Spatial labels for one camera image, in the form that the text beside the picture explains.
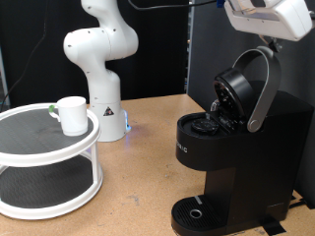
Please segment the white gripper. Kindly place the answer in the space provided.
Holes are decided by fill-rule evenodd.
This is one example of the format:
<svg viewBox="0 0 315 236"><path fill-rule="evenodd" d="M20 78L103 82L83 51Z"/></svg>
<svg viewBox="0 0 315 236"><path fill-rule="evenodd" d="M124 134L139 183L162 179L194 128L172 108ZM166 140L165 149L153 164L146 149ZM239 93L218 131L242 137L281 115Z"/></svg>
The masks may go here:
<svg viewBox="0 0 315 236"><path fill-rule="evenodd" d="M283 49L281 39L298 41L313 29L304 0L263 0L261 6L252 0L226 0L224 9L236 30L258 34L275 52Z"/></svg>

